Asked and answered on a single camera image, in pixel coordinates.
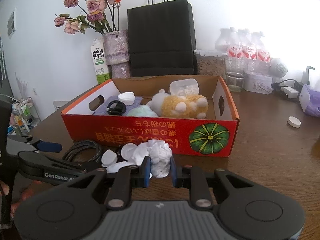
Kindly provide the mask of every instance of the white wall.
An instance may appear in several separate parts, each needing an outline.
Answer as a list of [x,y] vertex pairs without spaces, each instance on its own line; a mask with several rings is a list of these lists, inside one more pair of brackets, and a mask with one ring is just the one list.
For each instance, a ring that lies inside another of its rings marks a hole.
[[[271,56],[287,62],[291,69],[289,76],[300,79],[307,65],[319,65],[319,0],[188,1],[193,8],[198,49],[214,49],[220,28],[234,26],[263,31]],[[123,0],[120,28],[127,28],[128,8],[146,3],[147,0]],[[17,8],[17,31],[9,39],[7,19],[14,8]],[[67,35],[63,27],[56,28],[53,24],[55,13],[77,16],[80,11],[65,8],[63,0],[0,1],[0,33],[12,91],[15,97],[20,97],[16,72],[19,79],[28,82],[27,94],[34,98],[42,118],[54,111],[52,101],[71,100],[96,85],[90,45],[100,34],[87,30],[85,35]]]

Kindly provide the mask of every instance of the finger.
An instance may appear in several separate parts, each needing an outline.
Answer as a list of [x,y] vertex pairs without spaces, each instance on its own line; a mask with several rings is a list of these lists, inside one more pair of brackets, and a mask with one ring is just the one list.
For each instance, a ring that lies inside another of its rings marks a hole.
[[8,195],[9,194],[9,186],[7,184],[5,184],[4,182],[0,181],[0,184],[1,184],[1,187],[3,189],[3,192],[5,195]]
[[14,213],[16,212],[18,206],[21,204],[21,201],[17,202],[17,203],[14,203],[11,205],[11,213],[14,215]]
[[34,195],[33,189],[27,188],[26,190],[24,190],[24,191],[22,192],[22,197],[21,197],[21,199],[22,199],[23,201],[25,201],[25,200],[27,200],[28,198],[30,198],[32,195]]

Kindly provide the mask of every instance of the white speaker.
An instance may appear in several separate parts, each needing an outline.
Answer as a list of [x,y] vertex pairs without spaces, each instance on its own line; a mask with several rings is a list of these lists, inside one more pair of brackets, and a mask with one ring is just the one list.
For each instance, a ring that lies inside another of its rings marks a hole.
[[283,77],[287,74],[288,68],[280,58],[273,58],[270,60],[270,75],[272,76],[272,83],[283,81]]

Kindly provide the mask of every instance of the human hand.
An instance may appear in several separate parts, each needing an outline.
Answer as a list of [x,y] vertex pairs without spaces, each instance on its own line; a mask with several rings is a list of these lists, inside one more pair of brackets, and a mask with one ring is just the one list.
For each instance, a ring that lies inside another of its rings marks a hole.
[[[22,196],[21,196],[21,199],[17,202],[17,203],[13,203],[11,205],[11,217],[13,218],[14,217],[14,213],[16,212],[18,206],[21,204],[22,201],[25,201],[27,200],[28,198],[30,198],[32,195],[34,195],[34,191],[33,189],[31,188],[32,184],[41,184],[42,182],[41,181],[37,181],[37,180],[34,180],[28,188],[26,188],[23,192],[22,192]],[[2,189],[3,189],[3,192],[5,195],[8,195],[9,194],[9,186],[6,185],[4,182],[0,181],[0,184],[2,186]]]

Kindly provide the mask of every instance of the red cardboard box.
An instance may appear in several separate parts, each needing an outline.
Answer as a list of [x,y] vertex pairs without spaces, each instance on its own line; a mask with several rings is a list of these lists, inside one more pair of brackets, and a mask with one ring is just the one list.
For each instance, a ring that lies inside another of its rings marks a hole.
[[[92,115],[89,104],[132,91],[146,104],[172,81],[194,78],[199,94],[208,99],[206,119],[176,119]],[[91,139],[106,146],[139,144],[150,139],[166,141],[174,154],[228,157],[235,141],[239,115],[224,80],[218,76],[168,75],[108,80],[81,96],[61,112],[71,138]]]

